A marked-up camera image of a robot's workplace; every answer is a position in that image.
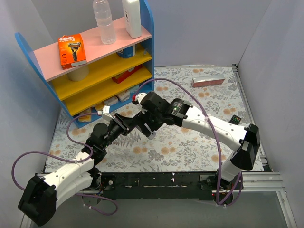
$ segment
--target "shelf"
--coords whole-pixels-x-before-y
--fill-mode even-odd
[[[149,93],[152,91],[152,88],[151,88],[151,85],[145,85],[140,91],[139,93]],[[120,102],[118,101],[116,104],[110,106],[110,112],[113,112],[129,103],[132,102],[132,96],[130,96],[130,99],[126,100],[126,101],[123,101],[123,102]],[[100,115],[92,115],[92,121],[95,121],[97,119],[99,119],[101,116]],[[77,127],[81,128],[83,126],[86,126],[87,124],[90,124],[91,122],[79,122],[78,120],[76,120],[76,125]]]
[[[136,39],[131,38],[125,29],[124,18],[119,18],[113,23],[116,41],[110,45],[105,45],[101,42],[98,27],[81,33],[88,64],[152,37],[142,26],[142,36]],[[43,77],[47,82],[81,67],[77,66],[67,70],[62,69],[57,42],[34,51],[34,54],[41,68]]]
[[[54,79],[52,81],[54,89],[59,99],[61,101],[65,100],[115,75],[151,60],[152,57],[149,53],[146,52],[146,55],[144,55],[144,52],[144,48],[138,45],[136,47],[136,54],[133,57],[121,58],[114,53],[89,64],[89,75],[79,82],[69,80],[67,75]]]
[[[151,77],[151,73],[143,67],[120,84],[110,78],[66,99],[66,107],[71,115],[75,115]]]

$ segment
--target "pink and silver box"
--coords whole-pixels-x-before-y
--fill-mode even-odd
[[[212,75],[194,77],[192,79],[192,87],[212,86],[222,84],[225,80],[224,75]]]

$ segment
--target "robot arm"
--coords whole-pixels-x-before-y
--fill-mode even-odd
[[[203,113],[191,103],[174,99],[168,103],[156,93],[140,93],[133,103],[141,105],[142,110],[133,118],[115,114],[103,114],[110,121],[109,125],[99,123],[93,128],[86,144],[93,149],[92,157],[85,162],[69,163],[57,171],[44,176],[35,176],[28,182],[18,208],[30,217],[38,226],[47,223],[54,215],[56,208],[78,191],[90,188],[97,189],[101,184],[101,173],[95,166],[106,155],[106,148],[119,135],[127,135],[138,128],[149,139],[154,138],[163,124],[189,128],[210,137],[214,137]],[[210,116],[220,142],[234,152],[222,164],[221,185],[227,186],[241,170],[251,170],[260,146],[258,127],[232,125]],[[83,148],[75,160],[83,160],[90,154]]]

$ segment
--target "floral tablecloth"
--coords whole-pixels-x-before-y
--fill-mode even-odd
[[[215,74],[224,74],[226,80],[222,85],[191,87],[192,77]],[[169,78],[181,84],[198,98],[207,113],[224,121],[229,121],[232,115],[236,114],[242,118],[240,125],[247,126],[249,124],[249,117],[244,108],[232,68],[160,67],[155,68],[155,77]],[[197,106],[188,95],[169,82],[155,82],[155,92],[169,102],[174,98],[181,98]],[[132,117],[139,110],[139,106],[128,104],[115,112]],[[66,137],[69,121],[70,119],[62,110],[49,151],[50,154],[65,159],[74,158],[82,148]],[[101,118],[81,129],[72,125],[70,135],[75,140],[84,143],[93,126],[101,122],[106,123]],[[232,152],[223,144],[221,144],[221,150],[223,160]],[[216,171],[218,159],[214,139],[193,130],[164,125],[157,131],[153,140],[148,140],[137,129],[127,136],[120,136],[108,147],[106,157],[97,165],[97,168],[101,172]],[[48,157],[45,172],[53,172],[63,164],[64,162]],[[254,170],[263,170],[259,155],[256,158]]]

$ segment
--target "plastic bottle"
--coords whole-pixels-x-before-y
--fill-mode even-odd
[[[112,44],[116,41],[110,5],[107,0],[94,0],[93,10],[100,30],[101,41]]]

